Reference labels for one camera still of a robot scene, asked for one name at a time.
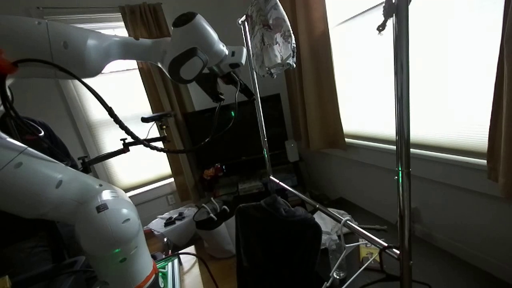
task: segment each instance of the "black jacket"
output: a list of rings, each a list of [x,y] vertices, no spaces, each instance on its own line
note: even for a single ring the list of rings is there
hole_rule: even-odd
[[[272,195],[235,216],[238,288],[316,286],[322,229],[311,214]]]

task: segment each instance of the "bottle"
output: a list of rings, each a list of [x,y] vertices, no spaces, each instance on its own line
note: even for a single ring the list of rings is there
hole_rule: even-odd
[[[329,250],[329,262],[331,263],[331,271],[338,263],[339,258],[342,256],[344,247],[342,242],[338,239],[336,235],[331,235],[330,242],[327,245],[327,249]],[[339,263],[336,271],[334,271],[334,277],[336,279],[344,279],[347,276],[347,262],[344,257]]]

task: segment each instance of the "window sill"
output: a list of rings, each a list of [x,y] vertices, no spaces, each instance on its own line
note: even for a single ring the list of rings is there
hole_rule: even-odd
[[[139,189],[128,192],[126,195],[130,198],[134,205],[139,205],[155,198],[171,194],[176,191],[174,178],[169,178]]]
[[[347,139],[347,149],[326,149],[323,152],[395,170],[395,147]],[[485,160],[441,153],[411,150],[411,174],[430,180],[501,197],[498,185],[487,179]]]

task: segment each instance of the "wall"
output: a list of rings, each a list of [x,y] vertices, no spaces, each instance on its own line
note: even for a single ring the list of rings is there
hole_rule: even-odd
[[[142,0],[19,0],[0,1],[0,14],[30,16],[33,10],[38,7],[108,7],[124,4],[138,4]],[[163,9],[166,18],[171,22],[176,16],[183,12],[195,11],[208,20],[216,30],[219,38],[229,46],[243,45],[241,28],[237,25],[237,19],[244,14],[249,0],[174,0],[165,1]],[[241,77],[248,85],[251,81],[247,66],[241,71]],[[289,117],[288,100],[284,77],[276,79],[260,78],[259,87],[261,95],[281,93],[285,113],[285,121],[288,136],[291,138],[291,126]],[[73,120],[71,110],[66,102],[65,96],[57,81],[52,79],[23,79],[17,80],[11,86],[15,93],[15,105],[22,115],[38,118],[46,121],[59,135],[70,149],[71,154],[77,158],[88,154],[83,144],[80,133]],[[234,101],[235,88],[221,84],[225,93],[226,102]],[[190,86],[193,102],[196,110],[212,107],[213,103],[196,85]],[[172,193],[169,185],[149,191],[152,196],[144,201],[135,200],[143,224],[149,219],[162,214],[173,207],[167,204],[165,194]]]
[[[302,155],[315,190],[332,199],[346,198],[396,222],[393,148],[353,142],[347,151]],[[497,185],[486,179],[485,164],[440,156],[425,152],[412,155],[416,234],[512,283],[507,252],[512,243],[512,203],[501,198]]]

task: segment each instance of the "window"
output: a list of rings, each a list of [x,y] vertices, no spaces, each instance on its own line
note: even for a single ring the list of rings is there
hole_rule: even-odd
[[[484,158],[503,0],[410,5],[411,145]],[[348,138],[394,143],[392,20],[382,2],[327,0],[338,102]]]
[[[126,28],[122,22],[77,24],[83,28],[96,30],[105,34],[127,36]],[[135,134],[144,138],[158,137],[158,129],[151,124],[140,121],[141,116],[152,114],[149,101],[136,61],[117,60],[108,64],[102,73],[94,78],[85,79],[116,111],[118,116]],[[88,151],[94,154],[110,152],[122,148],[121,138],[129,138],[112,121],[99,102],[77,81],[72,81],[72,87],[76,92],[75,109],[81,114],[85,125],[80,129],[85,139]],[[105,161],[97,166],[102,166],[106,175],[100,175],[113,185],[124,189],[133,190],[158,180],[171,177],[171,171],[167,156],[164,153],[152,151],[142,146],[131,147],[130,152]]]

